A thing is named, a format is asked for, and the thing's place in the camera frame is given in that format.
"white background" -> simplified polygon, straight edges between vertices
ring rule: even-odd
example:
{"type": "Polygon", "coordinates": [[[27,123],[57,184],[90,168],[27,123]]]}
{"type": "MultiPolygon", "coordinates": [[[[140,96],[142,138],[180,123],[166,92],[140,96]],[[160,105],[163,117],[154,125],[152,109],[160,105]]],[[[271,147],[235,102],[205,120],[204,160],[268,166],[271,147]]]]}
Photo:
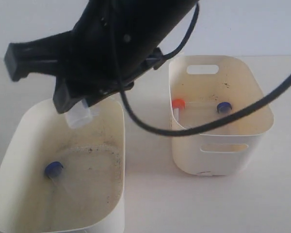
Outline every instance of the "white background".
{"type": "MultiPolygon", "coordinates": [[[[0,0],[0,57],[9,42],[70,30],[87,0],[0,0]]],[[[186,54],[291,55],[291,0],[201,0],[198,26],[186,54]]],[[[192,12],[163,41],[183,37],[192,12]]]]}

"orange cap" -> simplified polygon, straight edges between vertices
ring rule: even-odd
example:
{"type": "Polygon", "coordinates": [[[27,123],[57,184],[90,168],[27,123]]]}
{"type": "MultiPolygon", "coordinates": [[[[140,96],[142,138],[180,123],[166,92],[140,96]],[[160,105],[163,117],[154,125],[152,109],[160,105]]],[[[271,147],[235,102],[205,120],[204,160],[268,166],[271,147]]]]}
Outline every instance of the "orange cap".
{"type": "Polygon", "coordinates": [[[185,108],[185,101],[183,99],[175,99],[171,101],[171,106],[173,109],[179,108],[184,109],[185,108]]]}

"blue cap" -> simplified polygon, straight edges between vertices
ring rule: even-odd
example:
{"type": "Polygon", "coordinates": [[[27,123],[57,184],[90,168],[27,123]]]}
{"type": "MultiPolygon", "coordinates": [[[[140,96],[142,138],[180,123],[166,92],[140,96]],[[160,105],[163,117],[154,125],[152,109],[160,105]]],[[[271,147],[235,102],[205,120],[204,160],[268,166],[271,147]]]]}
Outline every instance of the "blue cap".
{"type": "Polygon", "coordinates": [[[222,102],[217,105],[218,113],[228,113],[232,109],[232,105],[229,102],[222,102]]]}
{"type": "Polygon", "coordinates": [[[52,162],[44,169],[44,174],[49,178],[55,178],[62,173],[64,166],[58,162],[52,162]]]}

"white table surface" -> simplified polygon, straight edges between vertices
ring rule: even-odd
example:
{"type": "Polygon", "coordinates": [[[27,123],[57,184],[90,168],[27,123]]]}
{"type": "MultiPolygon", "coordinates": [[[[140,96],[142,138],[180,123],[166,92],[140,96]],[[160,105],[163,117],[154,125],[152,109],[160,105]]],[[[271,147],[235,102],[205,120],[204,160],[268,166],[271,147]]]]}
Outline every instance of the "white table surface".
{"type": "MultiPolygon", "coordinates": [[[[291,56],[242,57],[264,93],[291,73],[291,56]]],[[[12,83],[0,60],[0,164],[22,115],[52,97],[54,78],[12,83]]],[[[129,92],[146,122],[169,127],[168,67],[150,71],[129,92]]],[[[170,138],[126,117],[125,233],[291,233],[291,89],[271,104],[273,128],[248,168],[229,177],[196,177],[173,163],[170,138]]]]}

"white plastic bin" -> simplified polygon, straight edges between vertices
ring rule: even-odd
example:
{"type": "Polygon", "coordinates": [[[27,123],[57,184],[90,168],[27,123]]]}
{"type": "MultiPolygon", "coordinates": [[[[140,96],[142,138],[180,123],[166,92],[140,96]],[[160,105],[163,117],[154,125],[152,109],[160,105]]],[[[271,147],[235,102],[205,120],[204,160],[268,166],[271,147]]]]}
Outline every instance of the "white plastic bin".
{"type": "MultiPolygon", "coordinates": [[[[219,118],[215,106],[232,105],[232,113],[258,99],[263,93],[248,66],[228,56],[182,56],[169,65],[170,101],[193,103],[177,112],[172,104],[171,127],[181,130],[219,118]]],[[[172,152],[176,165],[194,175],[230,175],[246,167],[261,136],[274,123],[269,106],[203,134],[175,137],[172,152]]]]}
{"type": "Polygon", "coordinates": [[[91,123],[74,130],[52,100],[23,116],[0,167],[2,233],[124,232],[123,109],[110,99],[99,107],[91,123]],[[45,167],[57,160],[82,191],[82,211],[64,192],[52,192],[53,183],[44,176],[45,167]]]}

